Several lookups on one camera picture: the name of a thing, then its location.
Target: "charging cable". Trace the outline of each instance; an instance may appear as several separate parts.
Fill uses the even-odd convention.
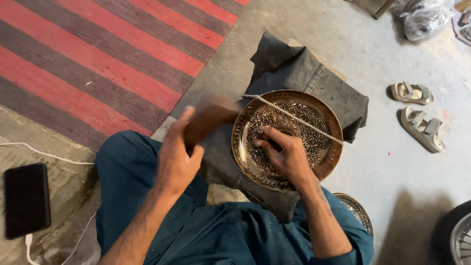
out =
[[[45,156],[48,156],[48,157],[53,157],[53,158],[57,158],[57,159],[60,159],[60,160],[63,160],[65,162],[69,162],[69,163],[73,163],[73,164],[77,164],[77,165],[94,165],[95,163],[89,163],[89,162],[75,162],[75,161],[71,161],[69,159],[65,159],[65,158],[61,158],[61,157],[56,157],[54,155],[50,155],[48,153],[44,153],[44,152],[41,152],[41,151],[38,151],[34,148],[32,148],[29,144],[27,143],[24,143],[24,142],[7,142],[7,143],[0,143],[0,145],[13,145],[13,144],[22,144],[22,145],[26,145],[29,149],[33,150],[34,152],[36,153],[40,153],[42,155],[45,155]]]
[[[54,155],[50,155],[48,153],[44,153],[44,152],[41,152],[41,151],[38,151],[36,149],[34,149],[33,147],[31,147],[29,144],[27,143],[24,143],[24,142],[9,142],[9,143],[0,143],[0,145],[14,145],[14,144],[22,144],[22,145],[25,145],[26,147],[28,147],[29,149],[33,150],[34,152],[36,153],[39,153],[39,154],[42,154],[42,155],[45,155],[45,156],[48,156],[48,157],[53,157],[53,158],[57,158],[59,160],[63,160],[65,162],[69,162],[69,163],[73,163],[73,164],[77,164],[77,165],[94,165],[95,163],[89,163],[89,162],[75,162],[75,161],[71,161],[69,159],[65,159],[65,158],[61,158],[61,157],[57,157],[57,156],[54,156]],[[94,215],[92,215],[92,217],[90,218],[89,222],[87,223],[87,226],[85,227],[85,230],[83,231],[82,235],[80,236],[79,238],[79,241],[77,242],[77,245],[75,245],[75,248],[73,249],[72,253],[70,253],[69,257],[67,257],[67,259],[61,264],[61,265],[64,265],[71,257],[72,255],[75,253],[75,251],[77,250],[79,244],[80,244],[80,241],[82,241],[82,238],[83,236],[85,235],[85,232],[87,231],[88,229],[88,226],[90,226],[90,223],[91,223],[91,220],[96,216],[97,214],[95,213]],[[30,257],[30,248],[31,248],[31,243],[32,243],[32,234],[28,234],[26,235],[25,239],[24,239],[24,242],[26,244],[26,258],[28,259],[28,262],[31,264],[31,265],[39,265],[37,264],[36,262],[32,261],[31,260],[31,257]]]
[[[80,244],[80,241],[82,241],[82,238],[83,236],[85,235],[85,232],[88,230],[88,226],[90,226],[90,223],[91,223],[91,220],[96,216],[97,214],[94,213],[92,215],[92,217],[90,217],[90,220],[89,222],[87,223],[87,226],[85,227],[85,230],[83,231],[82,235],[80,236],[79,238],[79,241],[77,242],[77,245],[75,245],[75,248],[72,250],[72,253],[70,253],[69,257],[67,257],[67,259],[61,264],[61,265],[64,265],[71,257],[72,255],[75,253],[75,251],[77,250],[79,244]],[[31,257],[30,257],[30,247],[31,247],[31,242],[32,242],[32,234],[27,234],[26,235],[26,238],[24,240],[24,242],[26,243],[26,258],[28,259],[28,262],[32,265],[39,265],[37,264],[36,262],[32,261],[31,260]]]

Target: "engraved brass plate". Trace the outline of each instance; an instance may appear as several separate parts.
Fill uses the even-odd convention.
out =
[[[373,225],[371,224],[370,217],[368,216],[368,213],[366,210],[361,206],[361,204],[352,196],[337,192],[333,193],[339,201],[345,205],[345,207],[353,213],[355,218],[360,221],[360,223],[363,225],[363,227],[370,233],[370,235],[373,237]]]
[[[272,91],[262,97],[321,131],[343,140],[337,117],[320,99],[295,90]],[[254,99],[245,106],[234,123],[232,151],[242,171],[254,182],[267,188],[295,190],[272,166],[265,150],[252,144],[255,137],[252,131],[260,125],[274,127],[288,135],[300,137],[312,171],[319,180],[326,178],[340,159],[340,144]]]

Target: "wheel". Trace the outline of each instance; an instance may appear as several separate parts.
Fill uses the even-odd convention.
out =
[[[471,200],[458,205],[437,222],[432,249],[442,264],[471,265]]]

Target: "striped rug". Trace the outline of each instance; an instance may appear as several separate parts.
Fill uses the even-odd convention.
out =
[[[249,1],[0,0],[0,105],[94,150],[150,135]]]

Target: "sandal strap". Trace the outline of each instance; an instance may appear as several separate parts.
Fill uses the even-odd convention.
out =
[[[425,115],[427,115],[427,113],[425,113],[425,111],[423,111],[423,110],[420,111],[419,114],[417,116],[415,116],[415,118],[412,120],[412,123],[414,125],[418,125],[420,122],[422,122]]]
[[[424,85],[417,85],[419,87],[419,89],[422,91],[422,97],[421,99],[429,99],[430,98],[430,94],[431,94],[431,91],[429,90],[428,87],[424,86]]]
[[[409,100],[414,95],[414,89],[412,88],[411,84],[409,84],[409,82],[403,82],[403,84],[406,86],[407,93],[408,93],[405,99]]]
[[[437,131],[439,130],[439,127],[440,127],[440,120],[437,119],[437,118],[433,118],[429,121],[429,125],[427,125],[427,127],[425,128],[425,133],[426,134],[430,134],[430,135],[434,135],[437,133]]]

